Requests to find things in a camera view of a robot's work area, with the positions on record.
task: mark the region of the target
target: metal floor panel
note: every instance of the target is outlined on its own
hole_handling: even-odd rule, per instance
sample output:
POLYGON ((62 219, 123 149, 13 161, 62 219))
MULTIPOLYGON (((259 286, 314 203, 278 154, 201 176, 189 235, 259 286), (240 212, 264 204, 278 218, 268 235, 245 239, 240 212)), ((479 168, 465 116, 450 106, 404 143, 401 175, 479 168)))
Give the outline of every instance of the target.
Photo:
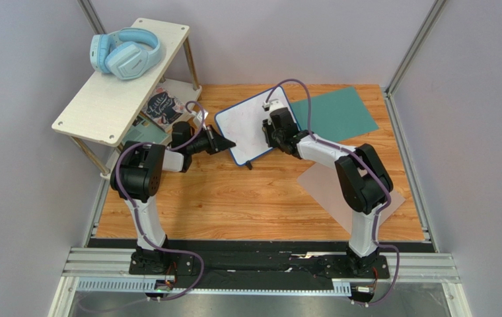
MULTIPOLYGON (((384 292, 388 285, 381 285, 384 292)), ((75 300, 89 309, 106 309, 142 299, 142 294, 77 292, 75 300)), ((449 317, 443 286, 438 283, 397 284, 382 304, 369 308, 351 305, 339 297, 287 297, 260 295, 187 295, 170 302, 142 302, 107 314, 89 314, 74 305, 70 316, 193 316, 193 317, 282 317, 282 316, 425 316, 449 317)))

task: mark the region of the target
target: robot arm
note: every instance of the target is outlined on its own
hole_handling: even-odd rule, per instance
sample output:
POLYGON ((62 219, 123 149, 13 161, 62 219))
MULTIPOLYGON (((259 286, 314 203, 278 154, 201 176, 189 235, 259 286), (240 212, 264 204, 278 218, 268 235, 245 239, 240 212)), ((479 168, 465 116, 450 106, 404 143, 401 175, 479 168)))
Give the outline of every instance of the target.
MULTIPOLYGON (((188 122, 173 125, 172 147, 177 147, 192 137, 192 129, 188 122)), ((124 150, 136 143, 127 142, 124 150)), ((159 222, 155 203, 155 194, 161 182, 161 171, 186 172, 192 163, 193 154, 206 151, 212 155, 234 146, 235 143, 219 135, 209 125, 203 128, 200 134, 180 152, 172 152, 164 145, 154 144, 137 148, 124 157, 120 165, 120 179, 137 206, 137 215, 134 206, 126 199, 124 193, 118 190, 115 171, 111 174, 110 185, 113 190, 118 190, 120 197, 125 199, 130 209, 132 218, 136 222, 137 245, 140 248, 153 251, 154 248, 146 239, 159 247, 166 242, 166 234, 159 222)))
POLYGON ((374 148, 368 144, 358 148, 347 147, 315 134, 312 136, 306 130, 299 131, 292 113, 278 100, 264 104, 263 108, 269 112, 269 118, 263 121, 263 132, 270 147, 281 149, 298 159, 323 164, 337 172, 343 196, 347 204, 356 211, 353 214, 349 248, 354 253, 358 266, 368 265, 377 254, 372 231, 376 211, 385 202, 385 195, 369 175, 361 175, 360 164, 341 149, 345 148, 361 157, 390 191, 393 188, 392 181, 374 148))

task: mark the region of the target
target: blue frame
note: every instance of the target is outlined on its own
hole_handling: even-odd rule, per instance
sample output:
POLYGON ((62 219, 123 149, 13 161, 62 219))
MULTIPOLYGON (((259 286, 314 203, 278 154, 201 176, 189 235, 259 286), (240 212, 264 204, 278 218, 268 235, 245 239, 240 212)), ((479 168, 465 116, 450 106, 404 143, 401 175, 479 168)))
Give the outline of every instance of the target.
MULTIPOLYGON (((286 95, 286 92, 284 91, 284 88, 282 88, 282 86, 277 87, 277 88, 280 88, 280 89, 282 90, 282 93, 284 94, 284 98, 286 98, 286 101, 288 102, 288 106, 289 106, 289 108, 290 108, 290 112, 292 112, 292 116, 293 116, 294 118, 296 118, 296 115, 294 114, 294 110, 292 110, 292 104, 290 103, 290 100, 288 100, 288 96, 286 95)), ((216 115, 214 116, 214 122, 216 123, 216 126, 218 127, 218 130, 220 131, 220 134, 224 137, 224 133, 223 133, 223 131, 222 131, 222 128, 220 127, 220 125, 218 124, 218 121, 216 120, 216 117, 217 117, 219 114, 221 114, 222 112, 227 111, 227 110, 229 110, 229 109, 231 109, 231 108, 233 108, 233 107, 237 107, 237 106, 239 106, 240 104, 242 104, 242 103, 246 102, 247 100, 253 99, 253 98, 255 98, 255 97, 259 96, 260 94, 264 94, 265 92, 267 92, 267 91, 271 91, 271 90, 273 90, 273 89, 272 89, 272 88, 270 88, 270 89, 267 89, 267 90, 265 90, 265 91, 263 91, 263 92, 259 92, 258 94, 254 95, 254 96, 251 96, 251 97, 249 97, 249 98, 247 98, 247 99, 245 99, 245 100, 243 100, 243 101, 241 101, 241 102, 239 102, 239 103, 237 103, 237 104, 234 104, 233 106, 231 106, 231 107, 229 107, 229 108, 225 108, 224 110, 221 110, 220 112, 216 113, 216 115)), ((298 129, 299 129, 299 130, 302 130, 302 127, 300 127, 300 124, 299 124, 298 122, 296 122, 296 124, 298 125, 298 129)), ((265 155, 265 154, 269 153, 269 152, 270 152, 270 151, 272 151, 272 150, 274 150, 274 148, 273 148, 273 147, 272 147, 272 148, 270 148, 269 150, 267 150, 266 152, 264 152, 264 153, 262 153, 262 154, 259 154, 259 155, 257 155, 257 156, 256 156, 256 157, 254 157, 254 158, 251 158, 248 162, 251 162, 252 160, 256 160, 256 159, 258 159, 258 158, 262 157, 263 155, 265 155)), ((245 162, 245 163, 243 163, 243 164, 237 164, 237 162, 235 161, 235 157, 233 156, 233 152, 231 151, 231 149, 229 149, 229 154, 231 155, 231 158, 233 159, 233 162, 234 162, 237 166, 239 166, 239 167, 241 167, 241 166, 245 166, 245 163, 247 163, 247 162, 245 162)))

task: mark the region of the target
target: table surface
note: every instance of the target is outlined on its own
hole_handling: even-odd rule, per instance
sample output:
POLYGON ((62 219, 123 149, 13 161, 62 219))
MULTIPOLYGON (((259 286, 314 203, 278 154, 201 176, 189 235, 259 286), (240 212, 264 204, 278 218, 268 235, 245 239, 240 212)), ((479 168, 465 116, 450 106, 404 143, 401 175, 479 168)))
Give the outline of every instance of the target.
MULTIPOLYGON (((309 85, 312 96, 349 85, 309 85)), ((201 103, 210 112, 208 124, 220 110, 271 85, 204 86, 201 103)), ((394 138, 380 87, 355 85, 379 129, 341 142, 374 146, 394 188, 406 202, 380 227, 381 240, 423 240, 423 232, 394 138)), ((300 86, 285 85, 291 102, 305 98, 300 86)), ((298 184, 297 178, 314 163, 273 151, 253 162, 253 170, 238 167, 228 151, 200 153, 186 174, 164 172, 157 194, 161 224, 169 238, 232 240, 348 240, 350 234, 298 184)), ((128 208, 110 190, 96 236, 135 238, 128 208)))
POLYGON ((132 81, 94 72, 57 117, 52 129, 111 147, 120 144, 189 33, 186 25, 147 18, 136 19, 132 27, 157 35, 164 49, 161 62, 132 81))

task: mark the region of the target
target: small whiteboard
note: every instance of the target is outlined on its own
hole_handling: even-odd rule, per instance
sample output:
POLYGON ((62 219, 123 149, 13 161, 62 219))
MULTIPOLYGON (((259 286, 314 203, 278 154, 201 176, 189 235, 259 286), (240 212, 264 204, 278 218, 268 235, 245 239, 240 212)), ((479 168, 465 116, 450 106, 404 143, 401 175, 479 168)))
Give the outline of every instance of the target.
MULTIPOLYGON (((244 166, 247 161, 254 160, 273 149, 267 145, 263 132, 263 120, 269 118, 269 112, 263 109, 263 102, 271 90, 222 110, 214 117, 220 133, 236 144, 229 151, 238 166, 244 166)), ((270 100, 274 99, 278 99, 290 109, 292 117, 296 120, 290 102, 281 87, 276 88, 272 94, 270 100)))

